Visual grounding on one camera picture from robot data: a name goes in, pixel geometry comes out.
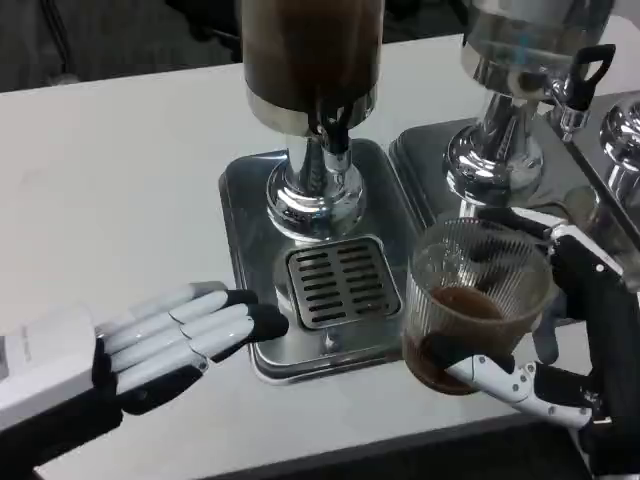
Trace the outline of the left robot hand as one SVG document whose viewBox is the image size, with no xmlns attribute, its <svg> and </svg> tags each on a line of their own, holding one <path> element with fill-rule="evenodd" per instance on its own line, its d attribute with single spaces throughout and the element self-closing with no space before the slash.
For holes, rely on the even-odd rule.
<svg viewBox="0 0 640 480">
<path fill-rule="evenodd" d="M 281 338 L 287 318 L 251 290 L 186 284 L 97 325 L 84 307 L 1 335 L 1 475 L 35 468 L 180 396 L 212 364 Z"/>
</svg>

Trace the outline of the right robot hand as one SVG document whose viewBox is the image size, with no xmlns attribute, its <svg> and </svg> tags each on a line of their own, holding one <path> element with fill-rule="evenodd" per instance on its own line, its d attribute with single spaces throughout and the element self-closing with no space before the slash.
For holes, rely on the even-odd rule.
<svg viewBox="0 0 640 480">
<path fill-rule="evenodd" d="M 523 208 L 488 208 L 479 219 L 538 240 L 567 298 L 569 318 L 586 325 L 592 369 L 580 375 L 438 334 L 437 366 L 514 409 L 573 429 L 597 479 L 639 475 L 639 298 L 622 267 L 576 225 Z"/>
</svg>

